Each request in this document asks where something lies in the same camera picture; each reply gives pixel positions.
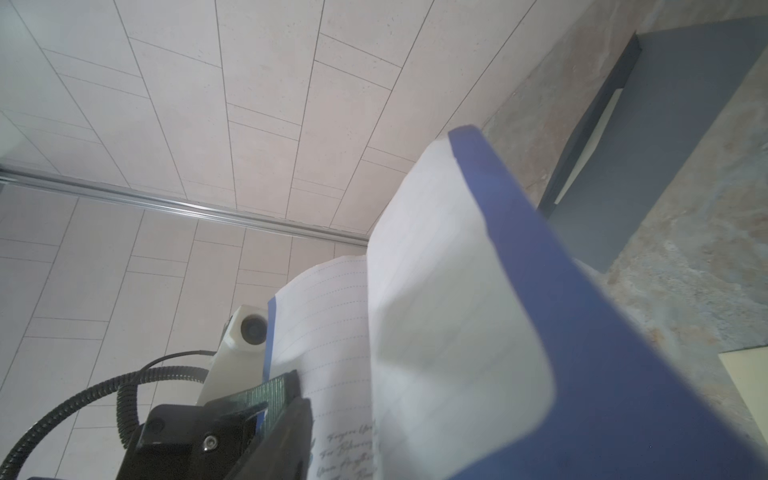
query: gray panel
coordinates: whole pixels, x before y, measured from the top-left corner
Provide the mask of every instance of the gray panel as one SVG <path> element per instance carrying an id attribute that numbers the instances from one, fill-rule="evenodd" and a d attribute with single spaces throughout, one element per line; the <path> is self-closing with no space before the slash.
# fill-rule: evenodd
<path id="1" fill-rule="evenodd" d="M 768 44 L 768 17 L 659 31 L 640 42 L 600 144 L 549 217 L 571 254 L 601 272 Z"/>

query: marble wall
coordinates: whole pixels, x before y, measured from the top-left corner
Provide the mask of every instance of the marble wall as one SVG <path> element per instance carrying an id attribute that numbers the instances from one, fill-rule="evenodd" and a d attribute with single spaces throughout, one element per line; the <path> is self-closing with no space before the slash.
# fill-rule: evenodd
<path id="1" fill-rule="evenodd" d="M 538 204 L 635 32 L 768 15 L 765 0 L 595 0 L 484 127 Z M 717 357 L 768 344 L 768 51 L 605 275 L 593 279 L 768 458 Z"/>

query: metal rod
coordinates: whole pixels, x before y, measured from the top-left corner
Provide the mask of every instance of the metal rod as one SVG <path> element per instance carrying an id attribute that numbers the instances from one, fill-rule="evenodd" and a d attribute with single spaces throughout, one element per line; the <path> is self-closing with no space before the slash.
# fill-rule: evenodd
<path id="1" fill-rule="evenodd" d="M 209 204 L 191 203 L 188 200 L 163 197 L 156 194 L 132 190 L 130 188 L 116 187 L 114 185 L 99 184 L 87 180 L 75 180 L 70 177 L 41 174 L 36 170 L 26 168 L 9 167 L 0 164 L 0 184 L 12 184 L 22 187 L 36 188 L 60 194 L 76 195 L 78 197 L 93 198 L 115 204 L 128 204 L 136 207 L 171 212 L 186 215 L 188 217 L 212 220 L 214 222 L 228 223 L 240 227 L 248 227 L 295 237 L 316 238 L 332 242 L 348 243 L 349 245 L 368 245 L 368 236 L 358 233 L 350 233 L 331 228 L 314 227 L 304 223 L 272 218 L 265 215 L 251 214 L 226 207 L 218 207 Z"/>

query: wall tile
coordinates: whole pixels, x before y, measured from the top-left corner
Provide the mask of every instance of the wall tile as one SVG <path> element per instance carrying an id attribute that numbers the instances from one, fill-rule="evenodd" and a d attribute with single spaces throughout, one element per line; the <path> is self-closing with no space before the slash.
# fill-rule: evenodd
<path id="1" fill-rule="evenodd" d="M 139 74 L 114 2 L 15 0 L 14 5 L 42 48 Z"/>
<path id="2" fill-rule="evenodd" d="M 74 78 L 62 80 L 128 182 L 183 191 L 151 101 Z"/>
<path id="3" fill-rule="evenodd" d="M 233 189 L 221 69 L 141 41 L 131 44 L 181 178 Z"/>
<path id="4" fill-rule="evenodd" d="M 19 127 L 29 127 L 35 130 L 51 132 L 52 134 L 64 135 L 65 137 L 79 138 L 80 140 L 92 141 L 97 144 L 101 143 L 96 133 L 90 128 L 64 124 L 60 121 L 48 120 L 47 118 L 34 117 L 27 114 L 18 114 L 13 111 L 6 111 L 5 116 Z"/>
<path id="5" fill-rule="evenodd" d="M 5 185 L 0 193 L 0 238 L 59 245 L 76 197 Z"/>
<path id="6" fill-rule="evenodd" d="M 315 63 L 294 177 L 345 189 L 389 91 Z"/>
<path id="7" fill-rule="evenodd" d="M 149 405 L 139 405 L 136 408 L 139 422 L 144 423 L 149 415 Z M 102 429 L 118 426 L 113 405 L 86 406 L 78 411 L 78 418 L 74 422 L 76 429 Z"/>
<path id="8" fill-rule="evenodd" d="M 338 198 L 291 189 L 286 218 L 309 225 L 328 227 L 340 201 Z"/>
<path id="9" fill-rule="evenodd" d="M 436 2 L 369 146 L 418 160 L 532 3 Z"/>
<path id="10" fill-rule="evenodd" d="M 222 243 L 233 247 L 242 247 L 245 236 L 245 227 L 228 225 L 226 223 L 199 220 L 194 239 L 204 242 Z"/>
<path id="11" fill-rule="evenodd" d="M 134 255 L 186 262 L 192 250 L 197 219 L 146 210 L 136 236 Z"/>
<path id="12" fill-rule="evenodd" d="M 48 57 L 51 65 L 59 74 L 149 98 L 147 88 L 144 86 L 144 79 L 138 75 L 127 74 L 109 67 L 102 67 L 101 65 L 80 60 L 79 58 L 68 57 L 54 51 L 45 51 L 45 56 Z"/>
<path id="13" fill-rule="evenodd" d="M 91 385 L 133 372 L 165 354 L 183 279 L 125 273 Z M 151 403 L 154 385 L 139 387 L 138 402 Z M 115 404 L 115 395 L 98 405 Z"/>
<path id="14" fill-rule="evenodd" d="M 50 269 L 50 263 L 0 258 L 0 379 L 11 367 Z"/>
<path id="15" fill-rule="evenodd" d="M 317 39 L 315 60 L 390 90 L 400 73 L 397 65 L 323 34 Z"/>
<path id="16" fill-rule="evenodd" d="M 594 0 L 538 0 L 483 72 L 441 134 L 483 125 Z"/>
<path id="17" fill-rule="evenodd" d="M 286 211 L 298 142 L 230 123 L 237 205 Z"/>
<path id="18" fill-rule="evenodd" d="M 53 263 L 58 247 L 0 239 L 0 257 Z"/>
<path id="19" fill-rule="evenodd" d="M 258 306 L 267 310 L 267 304 L 275 296 L 275 293 L 280 290 L 276 286 L 258 286 L 258 285 L 243 285 L 238 283 L 235 286 L 235 294 L 232 298 L 232 310 L 234 313 L 240 305 Z"/>
<path id="20" fill-rule="evenodd" d="M 218 5 L 227 101 L 302 123 L 323 3 Z"/>
<path id="21" fill-rule="evenodd" d="M 291 237 L 247 229 L 240 268 L 260 272 L 288 273 Z"/>
<path id="22" fill-rule="evenodd" d="M 239 247 L 194 242 L 167 352 L 218 348 L 222 329 L 230 315 L 239 261 Z M 210 363 L 208 357 L 174 360 L 178 361 L 169 361 L 166 365 L 208 368 Z M 159 383 L 154 404 L 195 403 L 200 388 L 200 384 L 192 382 Z"/>
<path id="23" fill-rule="evenodd" d="M 257 272 L 254 270 L 240 269 L 237 272 L 237 282 L 244 285 L 285 286 L 288 283 L 287 277 L 287 275 L 282 273 Z"/>
<path id="24" fill-rule="evenodd" d="M 117 427 L 73 429 L 56 476 L 83 480 L 115 478 L 124 456 Z"/>
<path id="25" fill-rule="evenodd" d="M 320 263 L 333 260 L 333 242 L 314 240 L 312 238 L 294 237 L 290 249 L 290 267 L 288 281 Z"/>
<path id="26" fill-rule="evenodd" d="M 108 324 L 108 322 L 92 322 L 90 320 L 33 318 L 29 322 L 24 336 L 101 340 L 104 338 Z"/>
<path id="27" fill-rule="evenodd" d="M 320 31 L 402 65 L 431 4 L 431 0 L 326 0 Z"/>
<path id="28" fill-rule="evenodd" d="M 292 124 L 289 121 L 260 114 L 257 111 L 238 107 L 237 105 L 227 104 L 227 113 L 230 121 L 236 124 L 246 125 L 248 127 L 258 128 L 268 131 L 272 134 L 282 135 L 293 140 L 299 140 L 301 125 Z"/>
<path id="29" fill-rule="evenodd" d="M 181 184 L 184 185 L 184 191 L 187 192 L 189 200 L 219 207 L 237 208 L 235 190 L 199 184 L 190 180 L 182 180 Z"/>
<path id="30" fill-rule="evenodd" d="M 0 452 L 7 452 L 30 425 L 88 384 L 100 340 L 22 340 L 0 390 Z M 74 419 L 35 449 L 21 477 L 54 477 Z"/>
<path id="31" fill-rule="evenodd" d="M 216 5 L 209 0 L 118 0 L 129 37 L 221 66 Z"/>
<path id="32" fill-rule="evenodd" d="M 298 178 L 293 179 L 291 188 L 294 190 L 304 190 L 305 192 L 311 192 L 313 194 L 325 195 L 326 197 L 338 198 L 344 196 L 344 190 L 340 188 L 326 187 L 325 185 L 314 184 L 306 180 L 300 180 Z"/>
<path id="33" fill-rule="evenodd" d="M 405 177 L 403 172 L 361 161 L 333 222 L 368 230 Z"/>
<path id="34" fill-rule="evenodd" d="M 333 258 L 343 257 L 345 255 L 365 255 L 365 247 L 358 247 L 357 245 L 349 245 L 347 243 L 336 242 L 336 246 L 333 251 Z"/>
<path id="35" fill-rule="evenodd" d="M 142 210 L 81 198 L 35 316 L 109 320 Z"/>
<path id="36" fill-rule="evenodd" d="M 389 167 L 397 171 L 401 171 L 405 174 L 411 171 L 414 162 L 407 158 L 398 157 L 396 155 L 388 154 L 381 150 L 368 147 L 362 154 L 362 159 L 369 161 L 372 164 L 382 165 L 383 167 Z"/>
<path id="37" fill-rule="evenodd" d="M 131 257 L 128 261 L 127 271 L 184 278 L 184 273 L 187 271 L 187 263 L 173 260 L 158 260 L 156 258 Z"/>
<path id="38" fill-rule="evenodd" d="M 19 130 L 61 175 L 120 187 L 128 186 L 104 145 L 26 127 L 20 127 Z"/>
<path id="39" fill-rule="evenodd" d="M 0 1 L 0 108 L 90 127 L 8 0 Z"/>

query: notebook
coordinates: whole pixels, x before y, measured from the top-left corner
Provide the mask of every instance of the notebook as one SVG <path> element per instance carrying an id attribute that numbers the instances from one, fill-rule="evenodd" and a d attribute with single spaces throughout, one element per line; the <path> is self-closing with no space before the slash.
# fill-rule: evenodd
<path id="1" fill-rule="evenodd" d="M 476 127 L 433 142 L 364 257 L 269 303 L 309 477 L 765 478 L 571 262 Z"/>

